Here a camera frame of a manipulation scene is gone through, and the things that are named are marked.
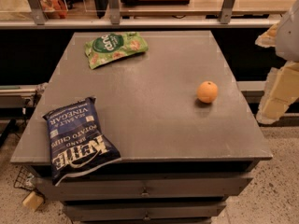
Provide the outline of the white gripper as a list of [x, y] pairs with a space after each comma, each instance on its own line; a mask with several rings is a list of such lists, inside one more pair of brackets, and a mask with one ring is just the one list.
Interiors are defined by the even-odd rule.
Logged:
[[255, 40], [262, 48], [276, 47], [276, 55], [286, 61], [281, 68], [272, 68], [267, 76], [264, 94], [256, 119], [261, 124], [273, 124], [299, 99], [299, 0]]

